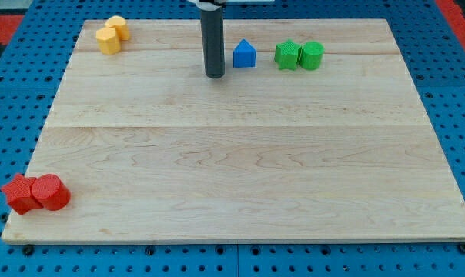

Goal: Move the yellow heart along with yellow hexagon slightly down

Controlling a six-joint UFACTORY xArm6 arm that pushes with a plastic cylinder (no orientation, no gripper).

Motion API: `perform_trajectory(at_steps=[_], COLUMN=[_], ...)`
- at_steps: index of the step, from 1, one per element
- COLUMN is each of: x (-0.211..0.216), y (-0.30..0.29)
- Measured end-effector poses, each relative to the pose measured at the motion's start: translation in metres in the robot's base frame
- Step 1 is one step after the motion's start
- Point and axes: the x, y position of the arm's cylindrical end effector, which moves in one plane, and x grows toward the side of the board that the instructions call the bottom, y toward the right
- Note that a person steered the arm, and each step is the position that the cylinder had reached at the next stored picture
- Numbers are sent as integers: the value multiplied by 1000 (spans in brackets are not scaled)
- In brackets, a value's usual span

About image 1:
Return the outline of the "white rod mount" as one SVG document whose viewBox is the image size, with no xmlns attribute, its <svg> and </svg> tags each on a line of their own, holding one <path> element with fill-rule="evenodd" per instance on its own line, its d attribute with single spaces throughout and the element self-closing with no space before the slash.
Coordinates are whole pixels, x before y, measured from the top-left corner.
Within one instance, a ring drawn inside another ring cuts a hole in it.
<svg viewBox="0 0 465 277">
<path fill-rule="evenodd" d="M 272 5 L 274 0 L 187 0 L 200 10 L 216 10 L 225 6 L 234 5 Z"/>
</svg>

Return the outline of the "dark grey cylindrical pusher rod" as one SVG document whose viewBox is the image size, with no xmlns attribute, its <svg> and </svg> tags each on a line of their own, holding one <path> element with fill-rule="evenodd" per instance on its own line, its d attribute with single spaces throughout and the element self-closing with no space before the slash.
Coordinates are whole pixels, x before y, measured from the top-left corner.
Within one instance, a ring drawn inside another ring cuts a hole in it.
<svg viewBox="0 0 465 277">
<path fill-rule="evenodd" d="M 225 74 L 222 8 L 201 11 L 200 24 L 206 76 L 222 78 Z"/>
</svg>

